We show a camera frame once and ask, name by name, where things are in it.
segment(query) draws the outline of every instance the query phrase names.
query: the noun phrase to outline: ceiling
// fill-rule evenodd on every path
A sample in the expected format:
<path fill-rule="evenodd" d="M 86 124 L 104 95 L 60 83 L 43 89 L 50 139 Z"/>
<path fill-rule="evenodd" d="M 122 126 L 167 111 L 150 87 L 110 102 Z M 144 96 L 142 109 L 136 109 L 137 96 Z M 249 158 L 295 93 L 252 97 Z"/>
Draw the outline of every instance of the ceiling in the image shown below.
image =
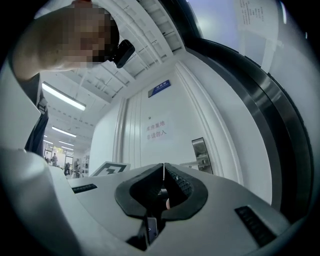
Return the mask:
<path fill-rule="evenodd" d="M 71 2 L 52 0 L 35 17 Z M 44 91 L 49 111 L 45 139 L 57 147 L 63 146 L 59 140 L 74 144 L 70 148 L 82 152 L 90 147 L 95 125 L 108 111 L 115 97 L 130 89 L 139 78 L 145 78 L 155 66 L 164 65 L 178 50 L 184 49 L 175 26 L 158 0 L 94 2 L 111 13 L 118 25 L 120 40 L 129 40 L 135 47 L 134 54 L 121 69 L 107 61 L 90 69 L 41 73 L 42 81 L 86 105 L 85 111 L 81 111 Z M 57 132 L 52 126 L 75 134 L 76 138 Z"/>

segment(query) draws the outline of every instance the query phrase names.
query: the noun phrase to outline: white ceiling beam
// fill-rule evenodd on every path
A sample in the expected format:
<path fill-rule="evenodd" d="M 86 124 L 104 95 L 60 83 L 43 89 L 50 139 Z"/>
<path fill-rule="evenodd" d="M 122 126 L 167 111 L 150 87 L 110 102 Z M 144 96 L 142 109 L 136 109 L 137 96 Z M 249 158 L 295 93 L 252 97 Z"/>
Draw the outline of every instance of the white ceiling beam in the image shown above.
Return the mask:
<path fill-rule="evenodd" d="M 137 36 L 139 36 L 145 43 L 146 45 L 149 47 L 149 49 L 152 51 L 152 53 L 154 54 L 154 56 L 156 57 L 156 59 L 158 60 L 159 64 L 162 64 L 163 61 L 161 59 L 161 56 L 159 55 L 159 53 L 156 51 L 156 49 L 154 48 L 154 46 L 151 44 L 151 42 L 148 40 L 148 38 L 146 37 L 145 33 L 143 32 L 143 30 L 137 25 L 137 23 L 135 22 L 135 20 L 129 15 L 127 14 L 116 2 L 114 2 L 113 0 L 105 0 L 103 1 L 103 3 L 107 6 L 106 9 L 108 10 L 112 10 L 111 12 L 114 14 L 117 14 L 119 16 L 121 16 L 121 18 L 125 21 L 125 25 L 128 27 L 128 29 L 132 32 L 134 32 Z"/>
<path fill-rule="evenodd" d="M 87 75 L 88 75 L 88 69 L 85 70 L 84 75 L 81 78 L 81 81 L 80 81 L 79 86 L 78 86 L 78 90 L 77 90 L 77 92 L 75 94 L 75 97 L 74 97 L 75 99 L 77 99 L 79 91 L 80 91 L 80 88 L 84 84 L 84 81 L 85 81 Z"/>
<path fill-rule="evenodd" d="M 150 15 L 147 13 L 147 11 L 143 8 L 143 6 L 136 0 L 124 0 L 131 8 L 132 10 L 139 16 L 140 19 L 143 20 L 145 23 L 147 30 L 151 31 L 154 35 L 157 42 L 160 44 L 161 48 L 163 49 L 165 55 L 168 57 L 172 57 L 174 54 L 165 39 L 164 35 L 160 31 L 159 27 L 155 23 L 155 21 L 150 17 Z"/>
<path fill-rule="evenodd" d="M 167 11 L 165 10 L 165 8 L 162 6 L 162 4 L 159 3 L 158 0 L 155 0 L 155 4 L 159 7 L 159 9 L 162 11 L 162 13 L 164 14 L 164 16 L 166 17 L 166 19 L 168 20 L 168 22 L 169 22 L 170 25 L 172 26 L 172 28 L 173 28 L 173 30 L 174 30 L 174 32 L 175 32 L 175 35 L 178 37 L 179 43 L 180 43 L 180 45 L 181 45 L 181 48 L 185 50 L 185 49 L 186 49 L 185 44 L 184 44 L 184 42 L 182 41 L 182 38 L 181 38 L 181 36 L 180 36 L 180 34 L 179 34 L 179 32 L 178 32 L 178 30 L 177 30 L 174 22 L 172 21 L 171 17 L 169 16 L 169 14 L 168 14 Z"/>
<path fill-rule="evenodd" d="M 125 21 L 123 20 L 123 18 L 121 18 L 118 14 L 117 14 L 116 16 L 114 16 L 114 18 L 117 19 L 116 23 L 117 23 L 117 25 L 118 25 L 119 31 L 121 30 L 121 29 L 120 29 L 121 27 L 123 27 L 123 26 L 126 27 L 126 29 L 134 36 L 134 38 L 136 39 L 136 41 L 139 42 L 139 44 L 142 46 L 142 50 L 140 50 L 140 52 L 143 51 L 143 50 L 145 50 L 147 46 L 145 46 L 145 45 L 141 42 L 141 40 L 137 37 L 137 35 L 136 35 L 131 29 L 128 28 L 128 26 L 125 24 Z M 138 56 L 140 57 L 141 61 L 142 61 L 148 68 L 150 68 L 150 66 L 149 66 L 147 63 L 145 63 L 145 61 L 143 60 L 143 58 L 140 56 L 139 52 L 138 52 L 137 50 L 135 50 L 134 52 L 135 52 L 136 54 L 138 54 Z M 155 57 L 154 57 L 149 51 L 146 51 L 146 52 L 147 52 L 147 54 L 150 56 L 150 58 L 151 58 L 154 62 L 156 62 Z"/>
<path fill-rule="evenodd" d="M 59 134 L 58 132 L 55 132 L 51 128 L 51 126 L 47 126 L 45 128 L 45 132 L 44 133 L 47 135 L 47 138 L 45 138 L 45 140 L 49 141 L 49 142 L 52 142 L 53 145 L 55 147 L 58 147 L 58 148 L 61 148 L 61 146 L 66 146 L 67 148 L 72 148 L 74 150 L 77 150 L 77 149 L 81 149 L 81 148 L 85 149 L 86 147 L 88 147 L 88 146 L 90 147 L 90 145 L 91 145 L 91 140 L 90 139 L 82 138 L 82 137 L 69 139 L 69 138 L 66 138 L 65 136 Z M 59 141 L 71 143 L 71 144 L 74 144 L 74 146 L 69 146 L 68 147 L 67 145 L 64 145 L 63 143 L 60 143 Z"/>
<path fill-rule="evenodd" d="M 117 80 L 120 84 L 122 84 L 124 87 L 128 87 L 124 82 L 122 82 L 118 77 L 116 77 L 109 69 L 107 69 L 104 65 L 100 65 L 105 71 L 109 73 L 110 76 L 112 76 L 115 80 Z"/>
<path fill-rule="evenodd" d="M 128 72 L 126 71 L 124 68 L 118 68 L 117 71 L 123 75 L 130 83 L 136 81 L 136 79 Z"/>
<path fill-rule="evenodd" d="M 59 113 L 58 111 L 54 111 L 53 109 L 50 110 L 49 116 L 51 120 L 57 120 L 65 125 L 67 129 L 74 128 L 74 127 L 80 127 L 80 130 L 82 133 L 86 133 L 87 135 L 91 136 L 94 134 L 95 128 L 90 126 L 89 124 L 85 124 L 80 122 L 79 120 L 74 120 L 73 117 L 68 117 L 64 115 L 63 113 Z"/>
<path fill-rule="evenodd" d="M 63 74 L 70 81 L 72 81 L 73 83 L 76 83 L 77 85 L 81 83 L 81 80 L 82 80 L 81 76 L 77 75 L 75 72 L 65 71 L 65 72 L 59 72 L 59 74 Z M 103 100 L 108 104 L 110 104 L 112 101 L 112 97 L 110 95 L 99 90 L 92 83 L 89 83 L 88 81 L 83 81 L 82 88 L 85 89 L 91 96 L 93 96 L 98 100 Z"/>

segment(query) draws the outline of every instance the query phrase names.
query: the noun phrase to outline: ceiling light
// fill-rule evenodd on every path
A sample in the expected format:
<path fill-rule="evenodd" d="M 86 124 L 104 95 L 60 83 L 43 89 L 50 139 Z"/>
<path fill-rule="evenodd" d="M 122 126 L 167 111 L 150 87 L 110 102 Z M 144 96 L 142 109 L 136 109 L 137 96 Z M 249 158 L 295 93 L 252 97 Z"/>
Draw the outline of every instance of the ceiling light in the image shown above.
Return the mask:
<path fill-rule="evenodd" d="M 71 137 L 77 137 L 76 135 L 74 135 L 74 134 L 72 134 L 72 133 L 66 132 L 66 131 L 64 131 L 64 130 L 60 130 L 60 129 L 58 129 L 58 128 L 56 128 L 56 127 L 53 127 L 53 126 L 52 126 L 52 129 L 54 129 L 55 131 L 57 131 L 57 132 L 59 132 L 59 133 L 69 135 L 69 136 L 71 136 Z"/>
<path fill-rule="evenodd" d="M 57 89 L 53 89 L 51 86 L 49 86 L 47 83 L 42 83 L 42 88 L 47 91 L 48 93 L 52 94 L 53 96 L 56 96 L 60 100 L 76 107 L 77 109 L 80 109 L 84 111 L 86 109 L 86 106 L 83 104 L 80 104 L 79 102 L 75 101 L 74 99 L 64 95 L 62 92 L 59 92 Z"/>
<path fill-rule="evenodd" d="M 68 148 L 68 147 L 65 147 L 65 146 L 62 146 L 61 148 L 66 149 L 66 150 L 72 150 L 72 151 L 73 151 L 72 148 Z"/>
<path fill-rule="evenodd" d="M 74 146 L 73 144 L 70 144 L 70 143 L 66 143 L 66 142 L 64 142 L 64 141 L 61 141 L 61 140 L 59 140 L 59 142 L 60 142 L 60 143 L 63 143 L 63 144 L 66 144 L 66 145 L 69 145 L 69 146 Z"/>
<path fill-rule="evenodd" d="M 49 144 L 53 144 L 52 142 L 46 141 L 45 139 L 43 141 L 46 142 L 46 143 L 49 143 Z"/>
<path fill-rule="evenodd" d="M 283 14 L 283 23 L 287 24 L 287 13 L 286 13 L 286 8 L 283 2 L 280 2 L 281 8 L 282 8 L 282 14 Z"/>

